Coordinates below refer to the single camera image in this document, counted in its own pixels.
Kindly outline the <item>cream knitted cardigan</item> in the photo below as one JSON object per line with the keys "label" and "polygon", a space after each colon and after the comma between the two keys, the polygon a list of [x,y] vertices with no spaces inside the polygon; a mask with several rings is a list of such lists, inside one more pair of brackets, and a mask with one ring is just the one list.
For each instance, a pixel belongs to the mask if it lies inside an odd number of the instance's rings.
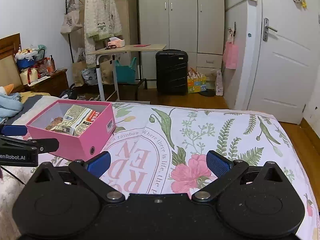
{"label": "cream knitted cardigan", "polygon": [[95,66],[95,43],[122,34],[122,26],[114,0],[85,0],[84,41],[86,64]]}

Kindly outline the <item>wooden nightstand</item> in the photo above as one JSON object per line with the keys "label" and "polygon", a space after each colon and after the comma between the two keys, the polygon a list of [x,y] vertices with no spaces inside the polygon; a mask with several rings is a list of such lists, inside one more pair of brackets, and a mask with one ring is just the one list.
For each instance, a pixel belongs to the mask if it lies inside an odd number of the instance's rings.
{"label": "wooden nightstand", "polygon": [[69,88],[66,72],[67,69],[57,70],[50,76],[50,78],[40,81],[31,87],[24,85],[24,88],[26,91],[48,93],[51,96],[59,97]]}

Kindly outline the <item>canvas tote bag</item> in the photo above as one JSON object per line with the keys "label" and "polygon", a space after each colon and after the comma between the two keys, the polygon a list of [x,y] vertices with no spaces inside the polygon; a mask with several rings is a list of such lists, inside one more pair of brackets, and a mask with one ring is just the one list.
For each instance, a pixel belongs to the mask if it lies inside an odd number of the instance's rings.
{"label": "canvas tote bag", "polygon": [[67,35],[78,31],[81,28],[83,28],[83,24],[80,21],[79,5],[76,4],[75,0],[68,0],[67,12],[63,18],[60,33],[62,35]]}

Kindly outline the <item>clear bag coated peanuts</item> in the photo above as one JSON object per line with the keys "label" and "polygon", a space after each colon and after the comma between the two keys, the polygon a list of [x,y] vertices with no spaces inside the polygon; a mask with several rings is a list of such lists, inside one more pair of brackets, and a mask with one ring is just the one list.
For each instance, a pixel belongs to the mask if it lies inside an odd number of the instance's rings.
{"label": "clear bag coated peanuts", "polygon": [[79,137],[97,119],[100,112],[73,105],[63,116],[63,121],[50,131]]}

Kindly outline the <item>pink hanging bag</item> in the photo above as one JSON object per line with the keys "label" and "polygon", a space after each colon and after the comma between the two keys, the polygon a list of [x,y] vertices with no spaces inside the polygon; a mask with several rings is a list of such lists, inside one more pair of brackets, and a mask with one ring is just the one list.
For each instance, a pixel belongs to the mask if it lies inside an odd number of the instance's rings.
{"label": "pink hanging bag", "polygon": [[225,42],[222,61],[227,69],[236,69],[238,64],[239,47],[234,43],[236,30],[228,28],[228,37]]}

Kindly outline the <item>teal tote bag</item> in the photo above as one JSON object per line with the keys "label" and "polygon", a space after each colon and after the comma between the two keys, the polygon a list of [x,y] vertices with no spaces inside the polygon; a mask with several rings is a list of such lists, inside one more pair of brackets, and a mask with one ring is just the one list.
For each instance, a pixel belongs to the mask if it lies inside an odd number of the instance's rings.
{"label": "teal tote bag", "polygon": [[116,74],[119,83],[135,83],[137,58],[134,57],[130,65],[122,65],[116,60]]}

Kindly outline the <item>blue blanket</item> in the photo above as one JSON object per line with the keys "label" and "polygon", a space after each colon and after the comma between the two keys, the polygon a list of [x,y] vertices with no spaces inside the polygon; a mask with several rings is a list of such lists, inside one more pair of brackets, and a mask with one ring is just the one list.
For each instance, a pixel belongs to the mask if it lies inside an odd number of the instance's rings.
{"label": "blue blanket", "polygon": [[21,99],[20,93],[14,93],[10,95],[1,93],[1,101],[0,101],[1,122],[7,118],[15,116],[22,110],[23,103],[21,103],[20,99]]}

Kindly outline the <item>white door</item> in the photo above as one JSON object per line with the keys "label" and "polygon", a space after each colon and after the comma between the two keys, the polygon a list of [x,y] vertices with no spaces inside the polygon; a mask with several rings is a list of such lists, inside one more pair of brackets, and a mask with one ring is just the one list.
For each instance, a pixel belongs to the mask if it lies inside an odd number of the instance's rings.
{"label": "white door", "polygon": [[299,124],[319,67],[319,0],[262,0],[252,111]]}

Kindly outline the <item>colourful gift bag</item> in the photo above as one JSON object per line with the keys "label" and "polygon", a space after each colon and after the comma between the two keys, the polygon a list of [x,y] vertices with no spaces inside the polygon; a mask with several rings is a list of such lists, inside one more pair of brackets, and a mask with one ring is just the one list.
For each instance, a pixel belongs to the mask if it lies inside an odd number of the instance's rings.
{"label": "colourful gift bag", "polygon": [[193,68],[188,70],[187,88],[188,93],[200,93],[207,90],[207,77]]}

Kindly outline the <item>brown paper bag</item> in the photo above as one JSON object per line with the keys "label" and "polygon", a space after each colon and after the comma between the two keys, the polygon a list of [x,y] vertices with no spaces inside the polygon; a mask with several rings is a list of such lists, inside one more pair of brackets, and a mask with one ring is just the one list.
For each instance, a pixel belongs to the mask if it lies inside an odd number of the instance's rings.
{"label": "brown paper bag", "polygon": [[72,74],[75,87],[81,87],[85,84],[84,78],[82,76],[82,71],[87,68],[86,61],[81,61],[72,64]]}

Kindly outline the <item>wooden rolling desk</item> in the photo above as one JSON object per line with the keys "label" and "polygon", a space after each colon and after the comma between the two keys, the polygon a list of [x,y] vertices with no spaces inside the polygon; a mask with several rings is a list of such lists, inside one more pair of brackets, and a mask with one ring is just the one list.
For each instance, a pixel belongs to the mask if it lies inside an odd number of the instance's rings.
{"label": "wooden rolling desk", "polygon": [[[120,65],[120,62],[117,60],[117,57],[120,54],[126,54],[131,52],[158,52],[163,51],[167,45],[166,44],[134,44],[134,45],[125,45],[120,48],[103,48],[99,50],[95,50],[94,52],[89,53],[89,56],[94,56],[95,58],[95,68],[96,68],[96,75],[97,75],[97,82],[99,87],[99,95],[101,101],[108,101],[110,97],[116,93],[117,94],[117,101],[120,101],[119,96],[119,89],[118,89],[118,81],[126,82],[127,80],[130,83],[127,85],[133,85],[136,87],[135,90],[135,102],[138,101],[138,87],[145,83],[145,89],[148,88],[147,79],[140,79],[139,83],[135,83],[135,66],[137,58],[134,57],[131,61],[131,64],[128,66]],[[105,56],[111,57],[111,64],[113,66],[113,84],[114,84],[114,92],[106,99],[104,93],[104,87],[102,82],[102,70],[100,59]]]}

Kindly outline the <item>pink cardboard box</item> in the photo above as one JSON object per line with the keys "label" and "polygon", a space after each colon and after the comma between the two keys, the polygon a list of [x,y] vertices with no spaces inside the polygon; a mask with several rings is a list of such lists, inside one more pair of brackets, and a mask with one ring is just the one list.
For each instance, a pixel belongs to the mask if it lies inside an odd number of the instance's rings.
{"label": "pink cardboard box", "polygon": [[115,127],[112,103],[62,99],[27,123],[33,139],[55,138],[59,141],[54,155],[84,161],[101,152]]}

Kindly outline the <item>floral bed sheet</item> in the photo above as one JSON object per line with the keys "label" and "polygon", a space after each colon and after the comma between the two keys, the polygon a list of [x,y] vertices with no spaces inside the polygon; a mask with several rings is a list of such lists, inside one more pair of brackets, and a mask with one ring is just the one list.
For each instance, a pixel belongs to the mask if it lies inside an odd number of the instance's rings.
{"label": "floral bed sheet", "polygon": [[102,180],[131,193],[193,194],[216,176],[205,166],[214,150],[252,166],[275,161],[305,206],[300,239],[319,239],[319,214],[308,176],[275,117],[251,111],[113,103],[114,133],[104,146],[111,166]]}

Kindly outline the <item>pink tissue box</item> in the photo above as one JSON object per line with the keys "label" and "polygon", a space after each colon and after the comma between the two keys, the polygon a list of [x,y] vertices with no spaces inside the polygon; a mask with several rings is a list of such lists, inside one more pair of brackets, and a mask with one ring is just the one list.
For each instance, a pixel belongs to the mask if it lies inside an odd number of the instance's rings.
{"label": "pink tissue box", "polygon": [[122,40],[121,38],[117,37],[111,37],[110,41],[108,42],[109,47],[116,47],[116,48],[122,48],[125,46],[125,40]]}

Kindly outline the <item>black suitcase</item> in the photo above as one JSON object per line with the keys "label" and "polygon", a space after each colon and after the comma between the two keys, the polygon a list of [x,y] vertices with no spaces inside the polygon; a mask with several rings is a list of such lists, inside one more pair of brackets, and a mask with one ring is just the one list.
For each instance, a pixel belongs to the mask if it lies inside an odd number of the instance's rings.
{"label": "black suitcase", "polygon": [[184,95],[187,92],[188,54],[177,49],[158,51],[156,86],[159,95]]}

